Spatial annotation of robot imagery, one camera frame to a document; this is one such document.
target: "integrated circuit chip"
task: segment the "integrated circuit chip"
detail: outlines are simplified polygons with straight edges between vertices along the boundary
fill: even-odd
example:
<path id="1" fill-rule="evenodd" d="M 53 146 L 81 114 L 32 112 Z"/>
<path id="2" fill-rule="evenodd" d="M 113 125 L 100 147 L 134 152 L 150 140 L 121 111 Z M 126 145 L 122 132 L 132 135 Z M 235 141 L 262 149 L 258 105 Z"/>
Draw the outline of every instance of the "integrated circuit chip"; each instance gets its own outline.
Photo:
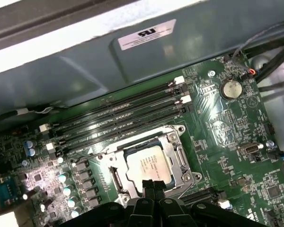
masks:
<path id="1" fill-rule="evenodd" d="M 87 188 L 92 187 L 93 185 L 94 185 L 94 184 L 93 184 L 92 181 L 86 181 L 86 182 L 83 183 L 82 187 L 83 187 L 84 189 L 87 189 Z"/>
<path id="2" fill-rule="evenodd" d="M 267 189 L 270 198 L 277 197 L 281 194 L 279 186 L 274 186 Z"/>
<path id="3" fill-rule="evenodd" d="M 42 178 L 41 178 L 40 174 L 37 174 L 37 175 L 34 176 L 34 179 L 37 182 L 37 181 L 41 181 Z"/>
<path id="4" fill-rule="evenodd" d="M 27 179 L 27 175 L 26 174 L 19 174 L 19 180 L 25 181 L 26 179 Z"/>
<path id="5" fill-rule="evenodd" d="M 55 217 L 56 217 L 56 213 L 55 213 L 55 212 L 51 212 L 51 213 L 49 214 L 49 217 L 50 217 L 50 218 L 55 218 Z"/>
<path id="6" fill-rule="evenodd" d="M 60 189 L 60 188 L 55 188 L 55 189 L 53 190 L 53 192 L 54 192 L 55 194 L 59 194 L 59 193 L 61 193 L 61 189 Z"/>
<path id="7" fill-rule="evenodd" d="M 85 171 L 83 173 L 80 173 L 79 176 L 76 177 L 77 180 L 86 180 L 91 177 L 91 171 Z"/>
<path id="8" fill-rule="evenodd" d="M 75 171 L 81 171 L 83 169 L 86 169 L 89 166 L 89 164 L 87 162 L 82 162 L 76 165 L 75 167 Z"/>
<path id="9" fill-rule="evenodd" d="M 97 191 L 98 191 L 97 188 L 92 188 L 85 193 L 85 197 L 87 198 L 95 197 L 97 195 Z"/>
<path id="10" fill-rule="evenodd" d="M 95 206 L 99 205 L 98 198 L 93 198 L 93 199 L 89 200 L 87 202 L 87 205 L 90 206 L 90 207 L 95 207 Z"/>
<path id="11" fill-rule="evenodd" d="M 238 182 L 238 184 L 239 184 L 240 186 L 245 186 L 245 185 L 246 185 L 246 179 L 245 179 L 244 177 L 239 178 L 239 179 L 237 180 L 237 182 Z"/>
<path id="12" fill-rule="evenodd" d="M 142 193 L 142 180 L 164 181 L 172 180 L 169 159 L 166 160 L 160 146 L 143 149 L 127 157 L 129 171 L 128 179 L 133 181 L 137 190 Z"/>

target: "white label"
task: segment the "white label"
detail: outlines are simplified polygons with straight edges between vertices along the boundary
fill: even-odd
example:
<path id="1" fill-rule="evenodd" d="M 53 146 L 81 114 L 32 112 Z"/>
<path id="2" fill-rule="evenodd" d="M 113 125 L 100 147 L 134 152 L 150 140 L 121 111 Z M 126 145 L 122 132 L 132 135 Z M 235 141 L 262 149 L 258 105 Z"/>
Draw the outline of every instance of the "white label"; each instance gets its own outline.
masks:
<path id="1" fill-rule="evenodd" d="M 161 38 L 173 32 L 176 19 L 164 22 L 153 27 L 143 29 L 118 39 L 121 50 L 127 50 L 134 46 L 147 43 L 151 40 Z"/>

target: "solid capacitor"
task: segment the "solid capacitor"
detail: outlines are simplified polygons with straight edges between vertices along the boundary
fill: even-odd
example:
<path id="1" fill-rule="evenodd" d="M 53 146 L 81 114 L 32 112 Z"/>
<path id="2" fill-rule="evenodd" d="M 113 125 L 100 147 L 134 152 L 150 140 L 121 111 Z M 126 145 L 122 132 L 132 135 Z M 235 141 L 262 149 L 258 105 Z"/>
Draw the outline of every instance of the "solid capacitor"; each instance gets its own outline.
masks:
<path id="1" fill-rule="evenodd" d="M 71 213 L 72 218 L 76 218 L 82 213 L 82 209 L 80 207 L 76 207 L 75 210 Z"/>
<path id="2" fill-rule="evenodd" d="M 67 185 L 63 189 L 63 194 L 66 195 L 66 196 L 70 196 L 70 194 L 72 193 L 73 190 L 74 190 L 74 187 L 72 185 Z"/>
<path id="3" fill-rule="evenodd" d="M 64 183 L 69 177 L 70 177 L 69 173 L 65 172 L 59 176 L 58 180 L 61 183 Z"/>
<path id="4" fill-rule="evenodd" d="M 78 198 L 76 196 L 71 197 L 70 200 L 67 201 L 67 206 L 69 208 L 74 208 L 76 206 L 76 203 L 78 202 Z"/>
<path id="5" fill-rule="evenodd" d="M 37 142 L 34 141 L 34 140 L 28 140 L 28 141 L 25 142 L 25 146 L 26 146 L 28 149 L 35 147 L 36 144 L 37 144 Z"/>
<path id="6" fill-rule="evenodd" d="M 28 149 L 27 156 L 33 157 L 38 154 L 38 151 L 39 150 L 37 148 Z"/>

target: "screw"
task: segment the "screw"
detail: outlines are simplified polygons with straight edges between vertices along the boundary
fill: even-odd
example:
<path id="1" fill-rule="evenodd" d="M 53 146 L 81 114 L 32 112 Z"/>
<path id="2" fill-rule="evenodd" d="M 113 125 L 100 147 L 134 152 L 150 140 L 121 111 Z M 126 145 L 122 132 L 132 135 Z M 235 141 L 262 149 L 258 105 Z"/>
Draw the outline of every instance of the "screw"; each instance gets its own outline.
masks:
<path id="1" fill-rule="evenodd" d="M 164 202 L 167 203 L 167 204 L 171 204 L 171 203 L 172 203 L 172 200 L 167 199 L 167 200 L 164 200 Z"/>
<path id="2" fill-rule="evenodd" d="M 190 175 L 188 175 L 188 174 L 183 175 L 183 179 L 184 179 L 184 181 L 189 181 Z"/>
<path id="3" fill-rule="evenodd" d="M 207 75 L 208 75 L 209 77 L 214 77 L 214 76 L 216 75 L 216 72 L 213 71 L 213 70 L 210 70 L 210 71 L 208 71 Z"/>
<path id="4" fill-rule="evenodd" d="M 268 148 L 273 148 L 275 146 L 275 143 L 272 140 L 267 140 L 266 141 L 266 147 Z"/>
<path id="5" fill-rule="evenodd" d="M 204 204 L 198 204 L 197 207 L 198 207 L 199 209 L 205 209 L 205 208 L 206 208 L 206 206 L 205 206 Z"/>
<path id="6" fill-rule="evenodd" d="M 170 142 L 174 142 L 174 141 L 177 140 L 177 136 L 176 136 L 176 134 L 172 133 L 172 134 L 168 135 L 168 139 L 169 139 Z"/>

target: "capacitor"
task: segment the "capacitor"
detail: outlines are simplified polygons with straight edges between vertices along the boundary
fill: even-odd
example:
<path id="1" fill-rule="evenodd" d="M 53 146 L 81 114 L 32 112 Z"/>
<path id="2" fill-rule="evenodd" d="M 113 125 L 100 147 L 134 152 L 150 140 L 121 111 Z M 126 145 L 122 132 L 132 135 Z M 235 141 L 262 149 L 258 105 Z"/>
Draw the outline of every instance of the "capacitor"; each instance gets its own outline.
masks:
<path id="1" fill-rule="evenodd" d="M 51 205 L 53 202 L 52 199 L 47 199 L 45 202 L 40 204 L 40 209 L 42 212 L 45 212 L 45 210 L 49 207 L 49 205 Z"/>
<path id="2" fill-rule="evenodd" d="M 225 99 L 237 99 L 243 93 L 243 86 L 237 80 L 227 79 L 221 85 L 220 92 L 222 97 Z"/>
<path id="3" fill-rule="evenodd" d="M 76 218 L 82 213 L 82 209 L 80 207 L 76 207 L 73 212 L 71 212 L 71 217 Z"/>
<path id="4" fill-rule="evenodd" d="M 37 142 L 34 140 L 28 140 L 24 144 L 28 149 L 31 149 L 37 145 Z"/>
<path id="5" fill-rule="evenodd" d="M 37 155 L 38 153 L 39 153 L 38 148 L 31 148 L 31 149 L 28 149 L 27 156 L 33 157 L 33 156 Z"/>
<path id="6" fill-rule="evenodd" d="M 76 196 L 71 197 L 70 200 L 67 201 L 67 206 L 69 208 L 74 208 L 78 203 L 78 198 Z"/>
<path id="7" fill-rule="evenodd" d="M 23 166 L 23 167 L 28 166 L 28 164 L 29 164 L 29 162 L 28 162 L 27 160 L 23 160 L 23 161 L 22 161 L 22 166 Z"/>
<path id="8" fill-rule="evenodd" d="M 30 191 L 24 193 L 23 196 L 22 196 L 22 198 L 23 198 L 24 200 L 27 200 L 27 199 L 31 198 L 33 195 L 36 195 L 36 194 L 37 194 L 37 190 L 36 190 L 36 189 L 32 189 L 32 190 L 30 190 Z"/>
<path id="9" fill-rule="evenodd" d="M 59 176 L 59 181 L 64 183 L 70 177 L 69 173 L 65 172 Z"/>
<path id="10" fill-rule="evenodd" d="M 59 164 L 62 164 L 64 162 L 64 159 L 62 157 L 58 157 L 57 162 Z"/>
<path id="11" fill-rule="evenodd" d="M 66 196 L 69 196 L 74 190 L 74 187 L 72 185 L 67 185 L 64 189 L 63 189 L 63 194 Z"/>

